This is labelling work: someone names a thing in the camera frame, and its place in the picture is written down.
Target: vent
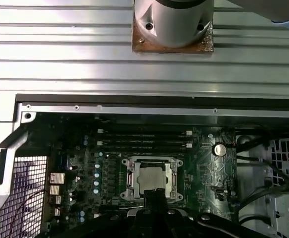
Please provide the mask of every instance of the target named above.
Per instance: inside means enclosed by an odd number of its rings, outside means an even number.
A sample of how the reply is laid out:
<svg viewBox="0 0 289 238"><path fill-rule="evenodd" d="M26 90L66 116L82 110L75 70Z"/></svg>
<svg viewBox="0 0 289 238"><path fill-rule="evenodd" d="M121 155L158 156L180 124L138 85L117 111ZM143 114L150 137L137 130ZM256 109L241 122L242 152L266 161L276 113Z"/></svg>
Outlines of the vent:
<svg viewBox="0 0 289 238"><path fill-rule="evenodd" d="M270 152L272 164L289 176L289 139L274 141ZM283 179L273 172L273 185L278 186L283 183Z"/></svg>
<svg viewBox="0 0 289 238"><path fill-rule="evenodd" d="M0 238L33 238L43 215L47 157L15 158L11 195L0 210Z"/></svg>

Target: cable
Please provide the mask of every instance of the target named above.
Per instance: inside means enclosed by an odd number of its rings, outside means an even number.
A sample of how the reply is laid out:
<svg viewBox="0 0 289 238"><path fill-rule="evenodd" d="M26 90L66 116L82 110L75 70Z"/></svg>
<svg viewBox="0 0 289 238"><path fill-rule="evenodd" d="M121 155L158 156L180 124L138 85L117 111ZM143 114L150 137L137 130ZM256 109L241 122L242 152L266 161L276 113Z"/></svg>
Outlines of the cable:
<svg viewBox="0 0 289 238"><path fill-rule="evenodd" d="M26 204L26 202L27 202L28 200L32 199L35 195L37 195L37 194L39 194L39 193L41 193L41 192L46 192L48 196L50 195L49 192L47 192L46 190L42 189L42 190L39 190L39 191L33 193L31 196L29 196L27 199L25 199L25 200L21 203L21 205L20 205L19 208L16 210L15 215L14 215L14 217L13 217L13 219L12 219L8 238L10 238L11 235L12 235L13 225L14 225L14 222L15 222L15 220L16 220L16 217L19 215L20 209Z"/></svg>
<svg viewBox="0 0 289 238"><path fill-rule="evenodd" d="M259 190L267 189L267 188L269 188L269 187L266 187L266 186L256 187L255 189L253 189L253 190L249 193L249 195L248 195L247 197L250 197L251 195L255 194L255 193L256 193L257 191L259 191Z"/></svg>
<svg viewBox="0 0 289 238"><path fill-rule="evenodd" d="M262 216L262 215L253 215L253 216L243 218L239 223L240 223L240 225L242 225L243 223L248 222L248 221L252 221L252 220L259 220L259 221L262 221L269 226L271 225L270 217Z"/></svg>
<svg viewBox="0 0 289 238"><path fill-rule="evenodd" d="M266 190L263 190L261 192L255 193L244 200L242 200L239 204L239 206L236 208L235 212L239 212L242 208L249 205L251 202L254 202L255 200L258 200L261 197L274 194L274 193L280 193L289 190L289 184L284 184L282 186L277 187L271 187Z"/></svg>
<svg viewBox="0 0 289 238"><path fill-rule="evenodd" d="M259 162L260 159L256 157L245 157L241 155L237 155L237 159L240 160L247 160L251 162ZM284 183L289 183L289 176L283 173L282 170L278 169L275 165L273 165L270 161L267 161L265 159L262 159L262 162L266 165L268 165L274 172L276 172L281 178L283 178Z"/></svg>

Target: green circuit board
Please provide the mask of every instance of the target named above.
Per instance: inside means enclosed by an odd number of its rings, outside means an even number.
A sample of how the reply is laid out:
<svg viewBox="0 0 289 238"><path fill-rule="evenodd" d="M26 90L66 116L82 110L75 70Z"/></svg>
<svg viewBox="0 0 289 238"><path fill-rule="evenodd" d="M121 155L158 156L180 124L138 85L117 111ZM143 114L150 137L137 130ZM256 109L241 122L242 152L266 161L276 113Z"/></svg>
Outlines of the green circuit board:
<svg viewBox="0 0 289 238"><path fill-rule="evenodd" d="M171 201L170 207L195 213L212 212L235 219L232 201L237 198L236 151L227 148L223 157L212 153L216 143L234 143L233 131L219 127L102 123L69 128L68 133L71 137L63 142L58 153L62 161L60 166L76 167L75 171L66 174L68 179L62 193L61 216L66 219L60 219L60 223L67 228L96 217L101 206L143 205L143 199L123 198L123 193L130 187L130 171L123 162L135 156L148 158L148 161L142 161L141 166L147 168L142 171L164 172L163 163L155 161L153 164L150 159L171 157L183 162L175 177L176 189L182 198ZM82 194L80 200L70 200L69 194L73 191Z"/></svg>

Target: ribbed metal panel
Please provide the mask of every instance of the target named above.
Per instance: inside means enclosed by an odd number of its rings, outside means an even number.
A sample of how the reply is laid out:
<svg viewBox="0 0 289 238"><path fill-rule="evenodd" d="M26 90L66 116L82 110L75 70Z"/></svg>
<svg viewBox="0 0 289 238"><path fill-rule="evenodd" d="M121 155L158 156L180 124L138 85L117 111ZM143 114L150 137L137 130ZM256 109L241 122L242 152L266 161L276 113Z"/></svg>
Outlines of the ribbed metal panel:
<svg viewBox="0 0 289 238"><path fill-rule="evenodd" d="M0 0L0 90L289 98L289 31L216 1L211 55L135 54L132 0Z"/></svg>

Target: metal bracket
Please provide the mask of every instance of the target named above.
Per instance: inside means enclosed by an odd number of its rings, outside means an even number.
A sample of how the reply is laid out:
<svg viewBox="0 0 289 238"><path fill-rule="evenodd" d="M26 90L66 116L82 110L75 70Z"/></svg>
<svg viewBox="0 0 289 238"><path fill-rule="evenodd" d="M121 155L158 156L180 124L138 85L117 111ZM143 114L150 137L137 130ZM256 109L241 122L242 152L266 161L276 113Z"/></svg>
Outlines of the metal bracket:
<svg viewBox="0 0 289 238"><path fill-rule="evenodd" d="M140 176L141 163L163 163L165 166L165 197L168 202L177 202L183 200L183 195L177 191L177 169L183 165L183 161L174 157L158 156L132 156L122 160L122 164L127 166L127 190L121 194L121 198L127 201L143 201L140 195Z"/></svg>
<svg viewBox="0 0 289 238"><path fill-rule="evenodd" d="M13 122L15 98L15 94L0 94L0 122Z"/></svg>

